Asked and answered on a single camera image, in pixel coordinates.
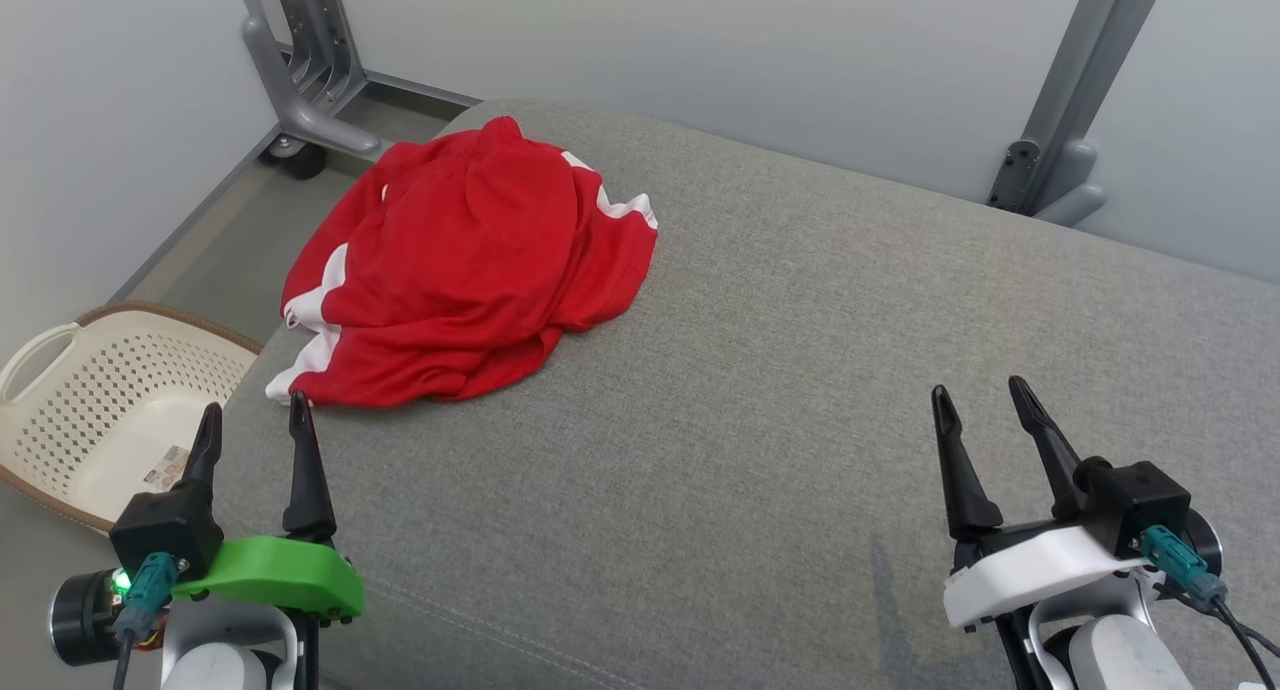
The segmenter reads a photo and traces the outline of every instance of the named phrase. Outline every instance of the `white plastic basket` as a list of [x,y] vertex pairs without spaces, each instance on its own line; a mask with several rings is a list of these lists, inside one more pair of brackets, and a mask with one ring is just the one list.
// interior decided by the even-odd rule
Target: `white plastic basket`
[[[31,383],[13,387],[59,343],[67,347]],[[133,494],[168,489],[205,406],[225,403],[260,351],[151,303],[46,330],[0,370],[0,480],[109,530]]]

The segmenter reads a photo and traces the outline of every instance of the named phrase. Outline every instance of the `gray cushion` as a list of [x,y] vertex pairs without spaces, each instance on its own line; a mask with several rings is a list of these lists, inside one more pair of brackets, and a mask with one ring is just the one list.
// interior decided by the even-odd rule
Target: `gray cushion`
[[[320,408],[339,548],[369,614],[324,634],[364,689],[1011,685],[947,627],[929,389],[945,383],[1011,522],[1050,493],[1006,376],[1083,454],[1152,460],[1225,540],[1245,622],[1280,635],[1280,288],[890,181],[571,102],[485,102],[648,192],[635,306],[462,405]],[[292,444],[262,388],[227,408],[216,512],[279,531]],[[1252,677],[1164,603],[1202,687]]]

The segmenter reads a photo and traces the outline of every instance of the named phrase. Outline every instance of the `teal connector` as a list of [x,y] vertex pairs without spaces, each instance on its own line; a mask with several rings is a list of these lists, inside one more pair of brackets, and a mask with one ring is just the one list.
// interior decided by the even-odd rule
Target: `teal connector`
[[1152,525],[1143,531],[1142,554],[1162,570],[1170,581],[1184,588],[1192,599],[1202,603],[1226,600],[1226,584],[1208,571],[1204,558],[1164,525]]
[[124,609],[115,618],[116,638],[125,632],[133,641],[146,640],[156,614],[169,602],[169,591],[178,582],[178,563],[169,553],[151,553],[142,561],[137,577],[124,595]]

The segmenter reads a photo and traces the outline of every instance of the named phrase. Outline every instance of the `white wall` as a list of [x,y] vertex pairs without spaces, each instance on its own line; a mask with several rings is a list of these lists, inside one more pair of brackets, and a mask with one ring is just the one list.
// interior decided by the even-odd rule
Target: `white wall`
[[1079,225],[1280,283],[1276,0],[1158,0],[1088,134],[1108,201]]
[[370,70],[986,198],[1076,0],[344,0]]
[[275,124],[243,0],[0,0],[0,364],[106,302]]

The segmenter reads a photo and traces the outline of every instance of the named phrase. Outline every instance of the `metal stand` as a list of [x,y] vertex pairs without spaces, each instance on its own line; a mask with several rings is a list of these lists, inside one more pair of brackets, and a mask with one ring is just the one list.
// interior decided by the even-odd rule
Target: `metal stand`
[[1106,202],[1088,186],[1097,151],[1084,142],[1156,0],[1080,0],[1023,137],[1009,146],[987,204],[1075,225]]
[[244,0],[248,19],[243,36],[280,120],[280,134],[269,147],[274,157],[293,157],[306,143],[372,156],[383,148],[378,134],[334,119],[367,79],[356,55],[340,0],[280,0],[289,22],[293,52],[288,65],[266,23],[262,0]]

